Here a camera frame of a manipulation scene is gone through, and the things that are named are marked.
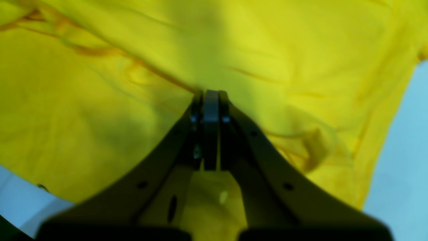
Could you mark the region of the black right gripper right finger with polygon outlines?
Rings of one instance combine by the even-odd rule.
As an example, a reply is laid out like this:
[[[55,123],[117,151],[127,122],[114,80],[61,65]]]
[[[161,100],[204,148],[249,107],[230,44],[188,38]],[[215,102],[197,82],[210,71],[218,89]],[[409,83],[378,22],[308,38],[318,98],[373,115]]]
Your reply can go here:
[[[391,241],[389,229],[297,171],[260,128],[219,92],[220,166],[240,187],[240,241]]]

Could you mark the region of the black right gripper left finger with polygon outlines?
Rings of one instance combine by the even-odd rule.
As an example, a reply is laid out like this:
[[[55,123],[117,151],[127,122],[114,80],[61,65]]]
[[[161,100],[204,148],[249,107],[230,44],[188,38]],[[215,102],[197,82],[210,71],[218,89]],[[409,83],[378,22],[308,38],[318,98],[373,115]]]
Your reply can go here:
[[[49,219],[37,241],[190,241],[179,221],[194,171],[216,169],[219,92],[197,92],[183,116],[135,168]]]

